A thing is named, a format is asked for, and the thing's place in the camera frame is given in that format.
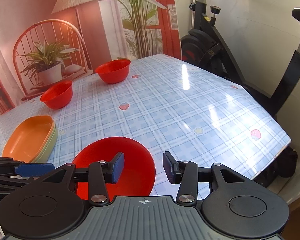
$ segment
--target plant pot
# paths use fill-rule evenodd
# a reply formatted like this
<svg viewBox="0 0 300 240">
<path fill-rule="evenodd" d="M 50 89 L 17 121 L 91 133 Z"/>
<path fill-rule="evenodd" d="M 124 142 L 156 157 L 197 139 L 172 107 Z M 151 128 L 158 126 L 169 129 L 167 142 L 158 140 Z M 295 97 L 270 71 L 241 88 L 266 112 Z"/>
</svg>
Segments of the plant pot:
<svg viewBox="0 0 300 240">
<path fill-rule="evenodd" d="M 61 64 L 55 65 L 47 70 L 38 72 L 38 77 L 45 85 L 49 85 L 60 81 L 62 79 Z"/>
</svg>

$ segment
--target chair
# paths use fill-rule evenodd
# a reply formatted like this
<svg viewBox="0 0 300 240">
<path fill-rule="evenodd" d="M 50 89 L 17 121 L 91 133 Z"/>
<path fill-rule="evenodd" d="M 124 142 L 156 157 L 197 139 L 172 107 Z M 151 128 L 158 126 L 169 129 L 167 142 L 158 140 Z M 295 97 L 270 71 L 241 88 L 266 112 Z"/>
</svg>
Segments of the chair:
<svg viewBox="0 0 300 240">
<path fill-rule="evenodd" d="M 26 60 L 26 54 L 35 52 L 34 42 L 40 44 L 50 44 L 55 41 L 64 41 L 64 44 L 70 45 L 71 48 L 78 48 L 80 51 L 70 54 L 71 59 L 64 61 L 65 67 L 76 64 L 82 67 L 76 73 L 65 75 L 63 73 L 62 80 L 75 80 L 84 76 L 93 74 L 93 70 L 88 68 L 87 55 L 84 54 L 85 44 L 78 29 L 69 22 L 58 19 L 50 19 L 33 24 L 26 29 L 13 48 L 13 64 L 16 69 L 19 81 L 21 83 L 25 96 L 21 99 L 30 100 L 45 92 L 53 84 L 45 85 L 37 75 L 31 77 L 31 73 L 20 73 L 28 65 L 29 61 Z"/>
</svg>

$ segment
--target silver bolt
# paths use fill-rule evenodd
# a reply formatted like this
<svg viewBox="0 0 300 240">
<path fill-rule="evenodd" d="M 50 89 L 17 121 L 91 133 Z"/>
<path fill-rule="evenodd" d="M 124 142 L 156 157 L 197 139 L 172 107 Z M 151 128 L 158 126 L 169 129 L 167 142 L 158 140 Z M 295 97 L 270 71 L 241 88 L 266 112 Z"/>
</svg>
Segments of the silver bolt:
<svg viewBox="0 0 300 240">
<path fill-rule="evenodd" d="M 179 200 L 184 203 L 190 203 L 190 202 L 194 201 L 194 196 L 188 195 L 188 194 L 181 195 L 179 197 Z"/>
<path fill-rule="evenodd" d="M 96 203 L 102 203 L 107 200 L 107 197 L 104 195 L 94 195 L 91 197 L 91 200 Z"/>
</svg>

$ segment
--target table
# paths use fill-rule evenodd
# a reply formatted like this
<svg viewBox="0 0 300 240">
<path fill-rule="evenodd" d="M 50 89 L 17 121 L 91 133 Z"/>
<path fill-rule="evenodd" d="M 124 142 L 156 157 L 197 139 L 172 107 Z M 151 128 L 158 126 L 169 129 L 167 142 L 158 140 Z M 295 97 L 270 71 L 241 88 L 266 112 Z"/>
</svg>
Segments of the table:
<svg viewBox="0 0 300 240">
<path fill-rule="evenodd" d="M 26 118 L 47 114 L 59 136 L 49 162 L 71 162 L 90 143 L 125 136 L 151 153 L 156 179 L 151 195 L 177 194 L 162 167 L 162 153 L 201 167 L 219 162 L 248 178 L 265 169 L 290 143 L 277 122 L 239 85 L 178 59 L 155 55 L 133 61 L 129 76 L 107 85 L 94 74 L 73 83 L 71 102 L 51 110 L 37 97 L 0 116 L 0 156 Z M 209 194 L 199 183 L 199 198 Z"/>
</svg>

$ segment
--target red bowl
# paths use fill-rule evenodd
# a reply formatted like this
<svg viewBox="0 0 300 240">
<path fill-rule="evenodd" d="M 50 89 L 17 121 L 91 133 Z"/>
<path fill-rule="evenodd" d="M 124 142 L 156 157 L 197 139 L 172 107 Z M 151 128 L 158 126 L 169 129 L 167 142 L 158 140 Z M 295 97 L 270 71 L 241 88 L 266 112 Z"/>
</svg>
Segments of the red bowl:
<svg viewBox="0 0 300 240">
<path fill-rule="evenodd" d="M 106 184 L 110 200 L 115 195 L 149 196 L 154 185 L 155 166 L 150 152 L 137 141 L 126 137 L 108 137 L 85 147 L 72 161 L 76 168 L 89 167 L 100 160 L 111 161 L 124 154 L 124 168 L 116 184 Z M 88 183 L 78 183 L 77 195 L 88 199 Z"/>
<path fill-rule="evenodd" d="M 60 109 L 70 103 L 72 92 L 72 81 L 65 80 L 53 85 L 45 91 L 40 97 L 40 101 L 44 102 L 51 109 Z"/>
<path fill-rule="evenodd" d="M 100 65 L 95 71 L 104 82 L 115 84 L 128 76 L 130 63 L 128 59 L 117 59 Z"/>
</svg>

